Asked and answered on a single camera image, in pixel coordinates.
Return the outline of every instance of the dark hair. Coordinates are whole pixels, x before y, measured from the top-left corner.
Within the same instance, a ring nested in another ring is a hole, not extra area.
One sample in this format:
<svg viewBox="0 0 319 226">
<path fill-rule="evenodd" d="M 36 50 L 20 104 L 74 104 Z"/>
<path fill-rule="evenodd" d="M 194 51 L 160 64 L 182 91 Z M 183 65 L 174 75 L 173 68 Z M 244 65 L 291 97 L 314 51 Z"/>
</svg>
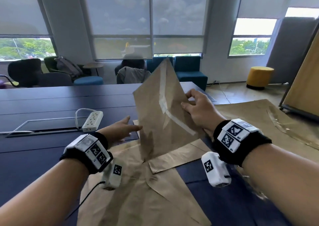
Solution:
<svg viewBox="0 0 319 226">
<path fill-rule="evenodd" d="M 126 54 L 121 63 L 122 67 L 146 69 L 145 60 L 141 55 L 132 53 Z"/>
</svg>

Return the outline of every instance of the yellow cylindrical stool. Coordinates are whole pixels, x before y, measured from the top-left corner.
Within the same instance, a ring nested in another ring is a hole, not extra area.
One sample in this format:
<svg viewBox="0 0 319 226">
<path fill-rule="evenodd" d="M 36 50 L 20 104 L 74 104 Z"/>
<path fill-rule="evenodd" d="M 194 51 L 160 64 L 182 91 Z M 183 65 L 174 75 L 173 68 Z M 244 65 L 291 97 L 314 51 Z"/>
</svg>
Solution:
<svg viewBox="0 0 319 226">
<path fill-rule="evenodd" d="M 246 87 L 263 90 L 268 85 L 273 68 L 269 67 L 252 67 L 248 74 Z"/>
</svg>

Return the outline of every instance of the tiled floor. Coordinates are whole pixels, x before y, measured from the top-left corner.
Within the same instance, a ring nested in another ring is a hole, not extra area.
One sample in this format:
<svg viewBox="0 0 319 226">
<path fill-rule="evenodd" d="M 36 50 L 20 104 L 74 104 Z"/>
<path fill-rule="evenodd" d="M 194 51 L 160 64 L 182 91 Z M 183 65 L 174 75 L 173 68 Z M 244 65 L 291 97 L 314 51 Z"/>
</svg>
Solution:
<svg viewBox="0 0 319 226">
<path fill-rule="evenodd" d="M 214 104 L 235 104 L 259 99 L 268 99 L 275 106 L 278 106 L 285 94 L 287 85 L 271 84 L 264 90 L 252 90 L 246 87 L 246 83 L 225 83 L 214 84 L 206 88 L 206 92 L 217 102 Z"/>
</svg>

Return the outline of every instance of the folded brown paper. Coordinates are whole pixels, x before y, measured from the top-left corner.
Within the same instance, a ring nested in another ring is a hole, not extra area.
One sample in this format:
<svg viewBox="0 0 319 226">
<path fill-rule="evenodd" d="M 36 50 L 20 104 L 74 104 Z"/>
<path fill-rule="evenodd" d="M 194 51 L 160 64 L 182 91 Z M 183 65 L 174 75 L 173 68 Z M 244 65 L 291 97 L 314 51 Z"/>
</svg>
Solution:
<svg viewBox="0 0 319 226">
<path fill-rule="evenodd" d="M 77 225 L 211 225 L 176 169 L 152 174 L 139 150 L 139 140 L 110 149 L 125 162 L 121 185 L 114 191 L 94 189 L 79 209 Z M 101 173 L 89 176 L 80 200 L 101 177 Z"/>
<path fill-rule="evenodd" d="M 133 120 L 133 123 L 135 125 L 139 124 L 138 120 Z M 197 160 L 208 151 L 211 150 L 201 139 L 198 139 L 165 155 L 153 158 L 148 161 L 148 164 L 150 165 L 152 173 L 157 173 Z"/>
<path fill-rule="evenodd" d="M 204 136 L 181 107 L 188 102 L 169 61 L 164 60 L 133 92 L 138 111 L 142 158 L 164 155 Z"/>
<path fill-rule="evenodd" d="M 238 104 L 216 105 L 216 108 L 228 119 L 241 118 L 261 129 L 266 136 L 272 139 L 273 144 L 319 163 L 319 151 L 307 145 L 307 142 L 311 142 L 311 145 L 318 144 L 317 135 L 311 131 L 309 126 L 290 118 L 267 99 Z M 272 120 L 271 114 L 274 115 L 277 122 Z M 284 132 L 278 128 L 278 122 L 284 125 L 285 128 L 289 128 L 292 136 L 290 132 Z"/>
</svg>

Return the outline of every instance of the backpack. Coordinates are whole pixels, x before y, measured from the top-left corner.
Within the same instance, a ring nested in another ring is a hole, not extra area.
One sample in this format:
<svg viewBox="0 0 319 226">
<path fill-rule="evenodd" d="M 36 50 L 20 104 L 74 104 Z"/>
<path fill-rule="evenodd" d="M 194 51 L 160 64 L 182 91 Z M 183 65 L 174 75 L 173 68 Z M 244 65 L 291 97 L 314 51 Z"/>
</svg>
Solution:
<svg viewBox="0 0 319 226">
<path fill-rule="evenodd" d="M 70 75 L 71 78 L 79 77 L 83 75 L 82 70 L 78 65 L 73 64 L 70 60 L 64 57 L 58 57 L 54 59 L 56 61 L 56 67 L 59 71 L 65 72 Z"/>
</svg>

